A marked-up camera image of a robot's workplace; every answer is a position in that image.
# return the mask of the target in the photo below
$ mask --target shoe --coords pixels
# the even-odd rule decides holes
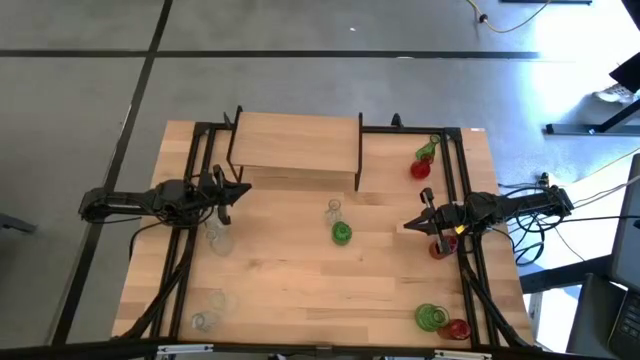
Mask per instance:
[[[609,86],[602,91],[596,91],[593,95],[602,101],[619,102],[621,104],[631,104],[636,100],[636,95],[620,84]]]

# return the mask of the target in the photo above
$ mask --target cable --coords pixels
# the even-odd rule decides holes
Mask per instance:
[[[134,218],[128,218],[128,219],[121,219],[121,220],[112,220],[112,221],[88,221],[88,223],[91,224],[117,224],[117,223],[121,223],[121,222],[127,222],[127,221],[136,221],[136,220],[140,220],[142,219],[142,216],[136,216]]]
[[[558,196],[558,194],[556,194],[555,192],[551,191],[551,190],[550,190],[549,188],[547,188],[547,187],[541,187],[541,186],[531,186],[531,187],[527,186],[527,187],[523,187],[523,188],[520,188],[520,189],[518,189],[518,190],[511,191],[511,192],[509,192],[509,193],[505,194],[504,196],[507,196],[507,197],[508,197],[509,195],[513,195],[513,194],[515,194],[515,193],[522,192],[522,191],[525,191],[525,190],[542,190],[542,191],[546,192],[547,194],[550,194],[550,195],[552,195],[553,197],[555,197],[555,198],[556,198],[556,200],[558,200],[558,203],[560,203],[560,204],[562,204],[563,206],[565,206],[564,202],[562,201],[562,199],[560,198],[560,196]],[[534,221],[536,221],[536,217],[537,217],[537,216],[538,216],[538,215],[536,215],[536,216],[534,217],[534,220],[533,220],[531,223],[529,223],[529,225],[531,225]],[[520,217],[519,217],[519,216],[517,216],[517,214],[516,214],[516,216],[515,216],[515,219],[516,219],[516,223],[518,223],[518,227],[519,227],[520,229],[522,229],[522,230],[525,230],[525,233],[527,233],[527,232],[532,232],[532,233],[543,233],[543,232],[545,232],[545,231],[547,231],[547,230],[551,230],[551,229],[553,229],[554,227],[556,227],[556,226],[560,225],[560,223],[561,223],[561,222],[562,222],[562,220],[564,219],[564,215],[560,215],[560,219],[559,219],[557,222],[555,222],[555,223],[553,223],[553,224],[549,225],[549,226],[548,226],[548,227],[546,227],[546,228],[542,228],[541,226],[538,226],[538,227],[540,228],[539,230],[531,230],[531,226],[529,226],[528,228],[526,228],[526,229],[525,229],[525,227],[524,227],[524,226],[522,225],[522,223],[520,222]]]
[[[600,216],[600,217],[592,217],[592,218],[582,218],[582,219],[569,219],[563,220],[562,222],[575,222],[575,221],[591,221],[591,220],[607,220],[607,219],[640,219],[640,215],[618,215],[618,216]]]
[[[487,26],[489,27],[489,29],[493,32],[499,33],[499,34],[504,34],[504,33],[508,33],[511,32],[513,30],[516,30],[522,26],[524,26],[526,23],[528,23],[529,21],[531,21],[534,17],[536,17],[536,15],[538,15],[542,10],[544,10],[544,8],[547,7],[547,5],[551,4],[552,0],[547,0],[546,3],[544,3],[544,5],[542,5],[542,7],[540,9],[538,9],[538,11],[534,12],[533,15],[531,15],[527,20],[525,20],[524,22],[522,22],[519,25],[516,25],[510,29],[507,30],[500,30],[500,29],[496,29],[493,25],[491,25],[491,23],[489,22],[489,15],[485,14],[482,12],[482,10],[480,10],[480,8],[478,7],[478,5],[476,5],[476,3],[473,0],[466,0],[469,5],[471,5],[471,7],[473,7],[473,10],[475,11],[476,15],[479,15],[478,17],[478,21],[480,23],[485,23],[487,24]]]
[[[636,152],[638,152],[638,151],[640,151],[640,147],[639,147],[639,148],[635,148],[635,149],[633,149],[633,151],[631,151],[631,152],[629,152],[629,153],[626,153],[626,154],[624,154],[624,155],[620,156],[619,158],[617,158],[617,159],[613,160],[612,162],[610,162],[610,163],[606,164],[605,166],[603,166],[603,167],[599,168],[598,170],[596,170],[596,171],[592,172],[591,174],[589,174],[589,175],[587,175],[587,176],[583,177],[582,179],[572,182],[570,185],[577,184],[577,183],[581,182],[582,180],[588,179],[588,178],[592,177],[593,175],[595,175],[595,174],[599,173],[600,171],[602,171],[602,170],[604,170],[604,169],[608,168],[609,166],[611,166],[611,165],[613,165],[613,164],[617,163],[618,161],[620,161],[620,160],[622,160],[622,159],[626,158],[627,156],[635,154],[635,153],[636,153]]]
[[[542,227],[540,226],[540,223],[538,222],[537,219],[535,219],[534,217],[534,221],[536,223],[536,225],[538,226],[539,229],[542,229]],[[518,244],[516,245],[516,250],[513,252],[513,254],[517,254],[520,253],[520,255],[516,256],[515,259],[515,263],[516,266],[518,267],[525,267],[525,266],[529,266],[533,263],[535,263],[536,261],[538,261],[538,259],[540,259],[540,257],[542,256],[542,253],[544,252],[544,241],[545,241],[545,235],[544,235],[544,230],[540,231],[540,242],[537,242],[533,245],[529,245],[524,249],[520,249],[518,250],[517,247],[518,245],[520,245],[520,243],[522,242],[522,240],[524,240],[524,237],[526,236],[527,232],[529,232],[528,230],[531,228],[531,225],[529,225],[529,228],[527,229],[527,231],[525,231],[525,233],[522,235],[522,239],[520,239],[520,241],[518,242]],[[525,262],[518,262],[518,260],[520,260],[520,258],[522,258],[524,256],[524,254],[526,254],[529,250],[538,247],[538,252],[533,256],[533,259],[529,260],[529,261],[525,261]]]
[[[140,229],[136,230],[136,232],[133,233],[133,235],[131,235],[131,240],[129,240],[129,260],[131,260],[131,257],[133,256],[133,243],[136,240],[136,236],[138,236],[138,234],[140,234],[141,232],[150,229],[154,226],[160,225],[162,224],[162,222],[157,222],[157,223],[153,223],[151,225],[147,225],[147,226],[143,226]]]
[[[519,184],[501,184],[498,183],[498,186],[505,189],[519,189],[524,186],[537,186],[538,184],[534,183],[519,183]]]
[[[598,196],[599,194],[602,194],[603,192],[606,192],[606,194],[604,194],[604,195],[602,195],[602,196],[600,196],[600,197],[598,197],[598,198],[595,198],[595,199],[593,199],[593,200],[590,200],[590,201],[588,201],[588,202],[586,202],[586,203],[584,203],[584,204],[580,204],[580,205],[576,206],[574,209],[579,209],[579,208],[581,208],[581,207],[583,207],[583,206],[587,206],[587,205],[589,205],[589,204],[591,204],[591,203],[594,203],[594,202],[596,202],[596,201],[598,201],[598,200],[600,200],[600,199],[603,199],[603,198],[605,198],[605,197],[607,197],[607,196],[609,196],[609,195],[613,194],[614,192],[616,192],[616,191],[618,191],[618,190],[620,190],[620,189],[624,189],[624,188],[626,188],[627,186],[629,186],[629,185],[633,184],[634,182],[636,182],[636,181],[638,181],[638,180],[640,180],[640,175],[638,175],[638,176],[636,176],[636,177],[632,178],[631,180],[627,181],[627,182],[626,182],[626,183],[624,183],[624,184],[620,184],[620,185],[618,185],[618,186],[616,186],[616,187],[613,187],[613,188],[611,188],[611,189],[609,189],[609,190],[601,191],[601,192],[599,192],[599,193],[597,193],[597,194],[595,194],[595,195],[592,195],[592,196],[590,196],[590,197],[588,197],[588,198],[585,198],[585,199],[582,199],[582,200],[578,200],[578,201],[576,201],[576,202],[574,203],[574,205],[575,205],[575,204],[577,204],[577,203],[579,203],[579,202],[582,202],[582,201],[590,200],[590,199],[592,199],[593,197]]]
[[[511,237],[511,235],[507,234],[506,232],[504,232],[504,231],[502,231],[500,229],[496,229],[496,228],[493,228],[493,227],[489,228],[489,230],[499,232],[500,234],[506,236],[509,239],[509,241],[511,241],[511,249],[514,252],[516,251],[516,246],[515,246],[515,243],[513,242],[513,238]]]
[[[571,246],[569,246],[569,243],[567,243],[567,241],[564,239],[564,237],[562,237],[562,234],[560,234],[560,230],[558,230],[558,228],[554,228],[553,230],[556,231],[556,233],[558,234],[558,236],[560,237],[560,240],[562,240],[562,242],[564,243],[564,246],[567,247],[567,249],[569,249],[569,251],[571,251],[575,256],[577,256],[578,258],[580,258],[580,260],[585,261],[584,258],[582,256],[580,256],[580,254],[578,254],[575,250],[573,250],[573,248],[571,248]]]

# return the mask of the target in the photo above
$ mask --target wooden shelf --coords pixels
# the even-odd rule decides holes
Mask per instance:
[[[236,121],[234,166],[358,172],[357,117],[242,112]]]

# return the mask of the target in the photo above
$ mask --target wooden table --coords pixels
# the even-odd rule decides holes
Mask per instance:
[[[193,127],[187,121],[167,124],[152,186],[182,178]],[[486,133],[463,129],[462,134],[472,189],[497,192]],[[216,132],[212,164],[221,164],[230,178],[225,162],[229,139],[229,131]],[[423,209],[418,196],[423,188],[434,189],[436,205],[447,201],[440,149],[426,180],[409,175],[415,150],[427,141],[427,135],[364,134],[357,193],[352,176],[344,173],[245,169],[243,181],[253,188],[229,209],[233,252],[216,255],[204,232],[198,232],[179,338],[470,347],[469,341],[446,341],[420,330],[413,318],[422,303],[442,305],[453,318],[465,318],[456,257],[433,260],[428,255],[433,239],[402,227]],[[462,194],[453,144],[450,150],[456,191]],[[325,222],[330,199],[342,202],[344,217],[354,230],[345,247],[331,241]],[[114,335],[127,330],[157,293],[169,234],[169,228],[155,227],[138,236]],[[509,240],[490,233],[483,245],[495,303],[520,336],[532,342]],[[476,299],[480,338],[487,343],[481,308]],[[220,320],[206,333],[191,326],[192,316],[202,311],[214,312]],[[162,334],[167,333],[170,313],[165,311]]]

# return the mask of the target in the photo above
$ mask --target gray floor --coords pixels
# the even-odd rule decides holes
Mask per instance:
[[[537,8],[479,4],[496,25]],[[0,48],[145,49],[161,5],[0,0]],[[530,26],[497,35],[475,27],[463,0],[176,1],[163,49],[543,51],[572,59],[157,60],[117,187],[149,185],[167,120],[221,121],[238,104],[303,114],[362,111],[366,124],[387,124],[399,112],[407,125],[484,127],[500,181],[530,181],[542,171],[573,181],[640,139],[548,137],[541,129],[597,123],[618,111],[585,95],[608,85],[612,61],[640,42],[627,40],[637,31],[618,1],[547,10]],[[567,22],[572,26],[561,26]],[[598,56],[576,56],[588,53]],[[46,341],[84,231],[80,197],[103,179],[141,65],[0,59],[0,211],[39,225],[33,236],[0,232],[0,347]],[[108,338],[135,228],[103,232],[72,341]]]

